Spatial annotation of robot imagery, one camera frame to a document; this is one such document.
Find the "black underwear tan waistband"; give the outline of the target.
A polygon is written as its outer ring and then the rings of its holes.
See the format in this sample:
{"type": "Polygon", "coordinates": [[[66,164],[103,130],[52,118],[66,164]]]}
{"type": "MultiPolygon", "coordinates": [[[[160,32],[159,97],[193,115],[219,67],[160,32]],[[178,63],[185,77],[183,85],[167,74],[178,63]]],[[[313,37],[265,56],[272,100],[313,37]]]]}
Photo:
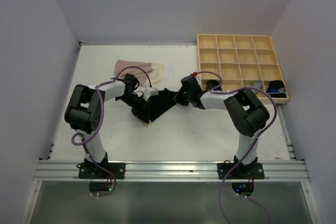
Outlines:
{"type": "Polygon", "coordinates": [[[177,94],[177,92],[164,89],[159,91],[159,94],[156,96],[151,96],[148,100],[151,101],[150,106],[150,119],[153,123],[156,119],[158,119],[160,116],[162,116],[165,112],[167,112],[169,109],[174,107],[176,105],[176,102],[174,101],[174,97],[177,94]]]}

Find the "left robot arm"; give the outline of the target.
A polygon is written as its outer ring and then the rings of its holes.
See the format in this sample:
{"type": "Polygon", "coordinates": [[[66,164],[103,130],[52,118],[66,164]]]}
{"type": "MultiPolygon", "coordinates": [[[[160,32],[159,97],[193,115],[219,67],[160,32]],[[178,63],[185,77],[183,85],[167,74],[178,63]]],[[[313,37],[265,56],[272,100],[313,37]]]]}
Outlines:
{"type": "Polygon", "coordinates": [[[74,146],[82,146],[85,159],[91,162],[90,171],[97,178],[104,178],[109,172],[107,152],[102,146],[99,131],[104,119],[104,103],[110,100],[123,101],[134,112],[144,109],[150,96],[157,95],[158,90],[148,87],[136,93],[139,81],[132,74],[123,79],[112,78],[96,86],[75,86],[65,111],[65,121],[75,130],[71,138],[74,146]]]}

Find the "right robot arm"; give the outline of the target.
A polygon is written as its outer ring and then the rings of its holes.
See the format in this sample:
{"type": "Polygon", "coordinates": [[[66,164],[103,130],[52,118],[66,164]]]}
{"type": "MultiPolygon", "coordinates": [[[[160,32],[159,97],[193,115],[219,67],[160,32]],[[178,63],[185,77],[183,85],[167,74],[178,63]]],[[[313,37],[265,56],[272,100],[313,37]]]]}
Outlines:
{"type": "Polygon", "coordinates": [[[234,91],[219,92],[202,90],[193,75],[181,80],[182,87],[175,101],[187,106],[206,110],[218,109],[228,112],[235,129],[239,132],[238,150],[234,156],[234,172],[240,178],[246,178],[257,163],[257,144],[263,132],[270,127],[269,111],[257,98],[256,87],[241,88],[234,91]]]}

